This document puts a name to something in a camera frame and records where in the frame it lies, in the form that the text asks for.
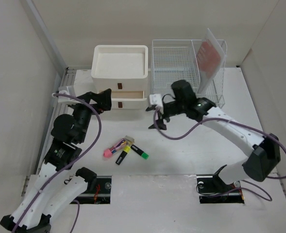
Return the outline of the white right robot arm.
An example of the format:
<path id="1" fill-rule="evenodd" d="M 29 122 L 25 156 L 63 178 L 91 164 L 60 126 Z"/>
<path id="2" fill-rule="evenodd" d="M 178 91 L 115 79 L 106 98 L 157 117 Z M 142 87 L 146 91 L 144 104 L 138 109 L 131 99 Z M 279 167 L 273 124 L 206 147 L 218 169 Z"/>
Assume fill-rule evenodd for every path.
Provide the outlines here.
<path id="1" fill-rule="evenodd" d="M 149 95 L 147 111 L 154 111 L 154 123 L 150 128 L 161 133 L 167 128 L 165 121 L 185 114 L 231 141 L 246 156 L 246 159 L 224 165 L 214 174 L 206 176 L 217 191 L 224 191 L 230 184 L 247 178 L 262 182 L 280 162 L 277 136 L 235 122 L 211 100 L 197 97 L 185 80 L 175 81 L 171 88 L 174 93 L 171 102 L 164 103 L 161 94 Z"/>

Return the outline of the red booklet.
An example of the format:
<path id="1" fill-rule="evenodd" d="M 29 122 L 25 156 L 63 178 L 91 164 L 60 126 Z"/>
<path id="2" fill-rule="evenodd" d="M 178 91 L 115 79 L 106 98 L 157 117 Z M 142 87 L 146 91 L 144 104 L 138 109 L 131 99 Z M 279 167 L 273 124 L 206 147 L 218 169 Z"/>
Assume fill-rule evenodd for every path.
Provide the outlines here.
<path id="1" fill-rule="evenodd" d="M 205 37 L 196 55 L 200 74 L 198 94 L 203 94 L 206 91 L 222 67 L 225 58 L 224 49 L 210 29 L 207 28 Z"/>

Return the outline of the white three-drawer storage box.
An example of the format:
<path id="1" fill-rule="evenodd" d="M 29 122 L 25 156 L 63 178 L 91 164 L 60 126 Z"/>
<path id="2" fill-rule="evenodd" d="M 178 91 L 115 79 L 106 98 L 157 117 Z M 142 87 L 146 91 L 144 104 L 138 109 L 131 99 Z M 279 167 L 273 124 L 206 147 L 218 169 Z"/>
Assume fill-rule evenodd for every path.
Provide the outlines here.
<path id="1" fill-rule="evenodd" d="M 113 109 L 147 106 L 148 47 L 145 45 L 97 45 L 91 77 L 98 92 L 112 90 Z"/>

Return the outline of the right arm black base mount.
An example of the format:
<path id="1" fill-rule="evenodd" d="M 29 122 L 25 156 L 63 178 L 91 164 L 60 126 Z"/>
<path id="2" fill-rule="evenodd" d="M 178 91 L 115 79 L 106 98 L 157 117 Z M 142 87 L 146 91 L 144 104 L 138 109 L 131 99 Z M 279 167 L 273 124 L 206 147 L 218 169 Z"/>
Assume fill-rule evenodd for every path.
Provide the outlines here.
<path id="1" fill-rule="evenodd" d="M 219 168 L 214 174 L 197 175 L 196 192 L 199 194 L 200 204 L 244 204 L 243 193 L 239 189 L 240 182 L 225 184 L 219 173 L 226 165 Z"/>

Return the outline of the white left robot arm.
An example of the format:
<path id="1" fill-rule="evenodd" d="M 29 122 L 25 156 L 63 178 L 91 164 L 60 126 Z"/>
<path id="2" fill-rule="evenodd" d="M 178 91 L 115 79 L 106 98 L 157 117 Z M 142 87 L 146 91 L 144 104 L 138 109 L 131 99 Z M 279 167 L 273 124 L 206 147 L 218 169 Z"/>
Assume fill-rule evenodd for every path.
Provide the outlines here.
<path id="1" fill-rule="evenodd" d="M 52 144 L 38 177 L 20 206 L 1 219 L 3 228 L 12 233 L 48 233 L 53 217 L 79 194 L 95 189 L 97 175 L 86 167 L 80 168 L 61 190 L 58 187 L 72 166 L 97 143 L 102 130 L 99 115 L 111 110 L 111 95 L 110 88 L 99 93 L 87 92 L 78 97 L 67 91 L 53 94 L 59 101 L 68 99 L 66 104 L 73 109 L 73 113 L 61 114 L 54 120 Z M 82 150 L 78 144 L 84 142 L 92 116 L 98 121 L 98 133 L 91 145 Z"/>

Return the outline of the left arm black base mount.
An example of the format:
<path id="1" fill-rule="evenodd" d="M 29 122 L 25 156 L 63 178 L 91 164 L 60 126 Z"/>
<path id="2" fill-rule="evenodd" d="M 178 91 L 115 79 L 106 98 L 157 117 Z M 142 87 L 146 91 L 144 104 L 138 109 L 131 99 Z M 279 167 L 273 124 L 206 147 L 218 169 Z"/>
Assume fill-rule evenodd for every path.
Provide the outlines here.
<path id="1" fill-rule="evenodd" d="M 112 177 L 98 176 L 86 167 L 78 169 L 76 175 L 87 178 L 87 189 L 75 199 L 80 204 L 110 204 Z"/>

